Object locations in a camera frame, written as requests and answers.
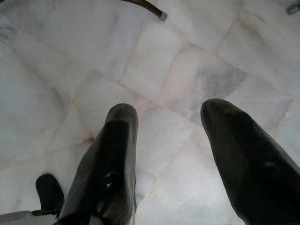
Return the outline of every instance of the white marble tile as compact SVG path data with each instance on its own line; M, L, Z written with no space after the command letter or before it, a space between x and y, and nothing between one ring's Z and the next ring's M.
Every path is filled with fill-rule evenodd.
M99 73L93 73L81 86L74 106L80 114L109 111L118 103L134 105L140 96L116 82L106 79Z
M119 0L65 0L34 35L118 80L149 14Z
M63 0L9 0L0 5L6 15L24 33L42 27L44 18Z
M234 215L228 225L245 225L245 222L239 218L237 215Z
M94 112L83 112L80 114L83 125L88 130L91 140L98 136L105 123L108 112L109 109Z
M247 1L218 55L274 87L300 96L300 15L273 0Z
M209 98L225 98L246 79L247 73L192 47L175 59L159 102L201 124L200 108Z
M5 46L0 68L0 167L5 167L49 150L90 70L29 36Z
M137 214L135 215L135 225L143 225Z
M136 169L159 176L188 142L195 125L155 104L138 110Z
M289 154L298 166L300 166L299 112L299 101L292 101L274 137L275 141Z
M225 100L247 112L269 135L274 136L292 98L263 80L248 76Z
M151 217L151 207L157 221L150 224L228 224L235 214L201 127L141 203L141 218Z
M83 125L82 119L77 110L70 107L65 119L50 141L49 150L59 150L66 147L89 142L90 133Z
M195 45L214 51L243 5L242 0L161 0L166 25Z
M121 82L145 96L157 97L181 47L176 34L151 21L144 28Z
M83 143L0 170L0 214L40 209L35 182L44 173L53 174L66 195L88 147Z
M144 199L144 197L151 191L154 186L156 177L142 172L140 169L136 171L136 186L135 186L135 199L138 206Z

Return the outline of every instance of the chair leg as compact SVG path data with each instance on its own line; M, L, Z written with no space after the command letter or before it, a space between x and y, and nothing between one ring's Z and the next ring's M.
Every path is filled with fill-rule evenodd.
M145 9L149 10L153 14L155 14L157 17L160 18L160 20L165 21L168 17L168 14L161 11L159 8L155 7L151 3L147 2L146 0L121 0L121 1L127 1L136 5L139 5L141 7L144 7Z

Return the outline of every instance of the marble floor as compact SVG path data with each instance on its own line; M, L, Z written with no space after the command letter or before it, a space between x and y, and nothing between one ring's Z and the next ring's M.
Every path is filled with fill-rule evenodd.
M300 165L296 0L0 4L0 214L39 209L35 180L65 194L108 110L138 112L137 225L242 225L200 120L208 98L248 112Z

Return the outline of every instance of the floor tile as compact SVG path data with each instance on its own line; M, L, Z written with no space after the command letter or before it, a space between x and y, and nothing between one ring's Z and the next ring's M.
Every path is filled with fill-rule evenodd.
M146 194L151 191L157 178L148 173L137 170L136 173L136 187L135 187L135 198L137 206L143 201Z
M214 51L243 6L242 0L161 0L165 24L194 45Z
M0 67L3 168L49 151L74 93L90 72L29 36L6 45Z
M122 1L65 0L34 35L119 80L148 16Z
M246 79L247 73L192 47L175 59L169 79L158 97L166 107L201 124L200 108L209 98L225 98Z
M140 37L121 82L145 96L157 97L181 47L176 34L151 21Z
M299 112L299 101L293 101L274 137L275 141L289 154L298 166L300 166Z
M135 225L143 225L143 223L141 222L141 220L137 215L135 216Z
M53 174L66 195L88 147L83 143L0 170L1 214L40 209L35 182L44 173Z
M90 135L79 113L72 106L61 123L61 126L55 131L55 135L51 139L48 149L59 150L76 146L83 142L89 142Z
M40 29L44 18L63 0L10 0L0 5L6 15L24 33Z
M299 98L299 19L299 14L288 16L276 1L247 1L217 53Z
M157 212L150 212L151 207ZM210 144L199 127L141 203L142 217L159 224L226 224L235 214L214 163Z
M158 176L188 142L195 125L154 104L140 113L139 121L137 171Z
M141 97L116 82L93 73L81 86L73 102L80 114L108 112L119 103L134 105Z

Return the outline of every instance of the tile grout line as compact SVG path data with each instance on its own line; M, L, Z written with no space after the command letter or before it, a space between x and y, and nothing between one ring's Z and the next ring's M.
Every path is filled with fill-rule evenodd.
M166 110L168 110L168 111L170 111L170 112L176 114L177 116L180 116L180 117L183 118L186 122L189 122L189 123L191 123L191 124L193 124L193 125L198 125L198 126L199 126L199 124L197 124L197 123L195 123L195 122L193 122L193 121L190 121L188 118L186 118L186 117L180 115L180 114L177 113L177 112L174 112L172 109L169 109L168 107L166 107L165 105L161 104L161 103L158 102L157 100L151 99L151 98L149 98L149 97L143 95L142 93L140 93L140 92L138 92L138 91L136 91L136 90L133 90L133 89L131 89L130 87L128 87L128 86L126 86L126 85L124 85L124 84L122 84L122 83L120 83L120 82L119 82L118 84L121 85L122 87L124 87L124 88L130 90L130 91L133 92L134 94L136 94L136 95L138 95L138 96L140 96L140 97L142 97L142 98L144 98L144 99L150 101L151 103L153 103L153 104L155 104L155 105L157 105L157 106L159 106L159 107L161 107L161 108L163 108L163 109L166 109Z
M293 99L290 100L289 105L288 105L287 108L286 108L285 114L283 115L283 117L281 118L280 123L278 124L278 126L277 126L276 129L275 129L275 132L274 132L274 139L276 138L276 136L277 136L277 134L278 134L278 130L280 129L282 123L283 123L284 120L285 120L285 115L286 115L286 113L288 112L288 110L290 109L292 102L293 102Z
M139 220L140 220L140 222L142 223L142 225L146 225L146 224L147 224L147 223L144 221L144 219L142 218L142 216L140 215L140 212L139 212L138 208L137 208L137 210L136 210L136 215L137 215L137 217L139 218Z
M13 167L15 167L15 166L19 166L19 165L22 165L22 164L31 162L31 161L33 161L33 160L40 159L40 158L45 157L45 156L55 155L55 154L57 154L57 153L59 153L59 152L66 151L67 148L75 147L75 146L82 145L82 144L84 144L84 143L70 145L70 146L67 146L67 147L62 148L62 149L56 149L56 150L53 150L53 151L51 151L51 152L45 152L44 154L37 155L37 156L34 156L34 157L32 157L32 158L28 158L28 159L16 161L16 162L13 163L13 164L10 164L10 165L8 165L8 166L6 166L6 167L0 168L0 172L2 172L2 171L4 171L4 170L7 170L7 169L10 169L10 168L13 168Z
M150 19L147 19L147 20L146 20L145 25L146 25L146 23L150 23ZM173 31L172 29L169 29L169 28L168 28L168 30L170 30L171 32L175 33L175 34L178 36L178 34L177 34L175 31ZM77 57L75 57L75 56L73 56L73 55L70 55L69 53L66 53L66 52L62 51L62 50L60 50L60 49L58 49L58 48L56 48L56 47L54 47L54 46L52 46L52 45L50 45L50 44L44 42L43 40L41 40L41 39L39 39L39 38L36 38L35 36L32 36L31 34L24 34L24 35L30 36L30 37L33 38L34 40L36 40L36 41L38 41L38 42L40 42L40 43L43 43L44 45L46 45L46 46L48 46L48 47L50 47L50 48L52 48L52 49L54 49L54 50L56 50L56 51L58 51L58 52L60 52L60 53L62 53L62 54L68 56L74 63L80 62L81 64L85 65L87 68L93 68L91 65L89 65L89 64L87 64L87 63L81 61L81 59L79 59L79 58L77 58ZM196 46L196 47L201 48L202 50L204 50L205 52L207 52L207 53L209 53L209 54L212 54L212 52L208 52L207 50L203 49L203 48L202 48L201 46L199 46L199 45L195 45L195 44L193 44L193 43L191 43L191 44L194 45L194 46ZM233 65L234 67L236 67L236 68L238 68L238 69L240 69L240 70L242 70L242 71L244 71L244 72L246 72L246 73L248 73L248 74L250 73L250 72L248 72L247 70L244 70L243 68L240 68L238 65L235 65L234 63L225 60L225 59L224 59L223 57L221 57L218 53L216 53L215 56L217 56L218 58L220 58L220 59L223 60L224 62L229 63L230 65ZM146 99L149 100L149 98L145 97L143 94L141 94L141 93L139 93L139 92L137 92L137 91L134 91L134 90L132 90L131 88L129 88L128 86L122 84L122 83L120 82L121 79L118 81L118 80L116 80L116 79L110 78L108 75L103 75L103 74L102 74L100 71L98 71L98 70L95 70L95 71L97 71L101 76L105 77L106 79L108 79L108 80L110 80L110 81L113 81L113 82L116 82L116 83L120 84L121 86L124 86L125 88L127 88L127 89L133 91L134 93L137 93L138 95L140 95L140 96L142 96L142 97L144 97L144 98L146 98ZM257 77L257 76L256 76L256 78L261 79L261 80L263 80L263 81L269 83L269 81L267 81L267 80L265 80L265 79L263 79L263 78L261 78L261 77ZM284 93L284 94L286 94L286 95L288 95L288 96L290 95L290 94L288 94L288 93L283 92L283 91L280 90L280 89L277 89L277 90L279 90L280 92L282 92L282 93ZM169 108L165 107L164 105L161 105L160 103L158 103L156 100L151 100L151 102L153 102L153 103L155 103L155 104L157 104L157 105L159 105L159 106L161 106L161 107L163 107L163 108L169 109Z
M199 125L196 126L196 127L194 128L194 130L191 132L191 134L190 134L190 136L189 136L187 142L184 143L184 144L182 145L181 149L176 153L176 155L174 155L174 156L172 157L171 161L166 165L165 169L160 173L160 175L158 175L158 176L155 178L155 181L154 181L153 186L152 186L152 187L150 188L150 190L145 194L145 196L144 196L143 200L140 202L140 204L142 204L142 203L146 200L146 197L147 197L147 196L149 196L149 195L151 195L151 194L153 193L154 188L155 188L156 185L162 180L163 175L165 174L165 172L167 171L167 169L169 168L169 166L171 165L171 163L173 163L173 161L174 161L175 159L177 159L179 153L181 153L182 151L184 151L184 150L187 148L187 146L191 143L192 138L194 137L194 134L195 134L195 132L198 130L198 128L199 128Z
M241 10L238 12L238 14L236 15L235 19L233 20L233 22L230 24L228 30L226 31L226 33L224 34L224 36L222 37L222 39L220 40L220 42L218 43L218 45L216 46L215 50L213 50L211 53L212 55L218 55L218 49L221 47L221 45L223 44L223 42L225 41L225 39L228 37L233 25L235 24L235 22L238 20L240 13L242 11L242 7Z
M76 113L77 116L79 117L80 123L82 124L83 129L84 129L84 132L89 136L89 137L87 137L87 138L91 138L92 140L94 140L95 137L93 137L93 135L90 133L90 131L89 131L89 130L87 129L87 127L85 126L81 114L78 112L78 110L76 109L76 107L75 107L73 104L72 104L72 107L74 108L75 113Z
M68 106L67 106L67 110L65 111L65 114L64 114L64 117L63 119L61 120L60 124L55 128L54 130L54 133L53 135L50 137L49 139L49 143L48 145L46 146L45 148L45 151L47 152L47 150L49 150L50 148L50 145L51 145L51 142L55 139L55 135L56 133L59 131L59 129L65 124L65 121L67 119L67 116L68 116L68 113L69 111L71 110L71 107L72 107L72 104L71 104L71 101L68 103Z
M232 25L234 24L234 22L237 20L238 15L236 16L236 19L232 22L231 26L232 26ZM50 44L44 42L43 40L41 40L41 39L39 39L39 38L37 38L37 37L32 36L31 33L30 33L30 34L23 33L23 32L18 28L18 26L15 25L15 23L14 23L13 21L11 21L11 22L12 22L13 25L21 32L21 34L23 34L23 35L28 35L28 36L32 37L33 39L35 39L35 40L37 40L37 41L39 41L39 42L41 42L41 43L47 45L48 47L50 47L50 48L52 48L52 49L54 49L54 50L56 50L56 51L58 51L58 52L60 52L60 53L65 54L66 56L70 57L70 59L72 59L72 61L74 60L74 62L76 62L76 61L77 61L77 62L80 62L80 63L82 63L83 65L86 65L88 68L92 67L92 66L88 65L87 63L81 61L80 59L76 58L75 56L70 55L69 53L66 53L66 52L62 51L62 50L60 50L60 49L58 49L58 48L56 48L56 47L54 47L54 46L52 46L52 45L50 45ZM175 33L178 37L181 37L175 30L169 28L169 27L166 26L166 25L164 25L164 27L165 27L166 29L170 30L171 32ZM225 62L227 62L227 63L229 63L229 64L235 66L236 68L239 68L239 69L241 69L242 71L244 71L244 72L246 72L246 73L249 73L248 71L244 70L243 68L240 68L238 65L235 65L234 63L225 60L225 59L224 59L223 57L221 57L217 52L215 53L215 56L217 56L217 57L219 57L221 60L223 60L223 61L225 61Z
M121 75L121 78L119 79L120 81L126 76L126 71L127 71L127 68L128 68L128 65L133 61L133 58L136 56L137 54L137 50L139 48L139 45L140 45L140 42L142 41L142 38L144 38L145 36L145 33L146 33L146 30L147 30L147 27L148 25L151 23L151 19L147 18L146 21L144 22L144 25L142 27L142 31L140 32L140 35L131 51L131 53L129 54L129 59L127 61L127 64L126 64L126 67L124 69L124 72L123 74Z

